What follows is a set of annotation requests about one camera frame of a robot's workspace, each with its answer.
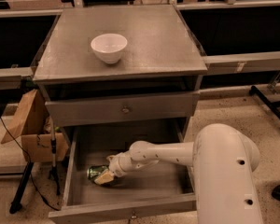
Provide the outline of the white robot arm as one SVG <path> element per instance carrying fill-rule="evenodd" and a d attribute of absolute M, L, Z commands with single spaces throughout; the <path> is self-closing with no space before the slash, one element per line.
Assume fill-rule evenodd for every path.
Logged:
<path fill-rule="evenodd" d="M 202 128 L 193 142 L 136 141 L 128 151 L 110 156 L 108 167 L 94 182 L 110 183 L 160 161 L 175 163 L 193 170 L 199 224 L 263 224 L 253 181 L 259 158 L 250 138 L 216 123 Z"/>

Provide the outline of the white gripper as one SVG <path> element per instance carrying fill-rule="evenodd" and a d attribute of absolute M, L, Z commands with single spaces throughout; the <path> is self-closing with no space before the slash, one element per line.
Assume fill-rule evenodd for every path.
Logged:
<path fill-rule="evenodd" d="M 129 151 L 120 152 L 117 155 L 109 155 L 106 157 L 109 161 L 108 169 L 102 171 L 94 178 L 94 183 L 97 185 L 104 185 L 114 180 L 114 177 L 123 177 L 136 168 L 136 162 L 132 160 Z"/>

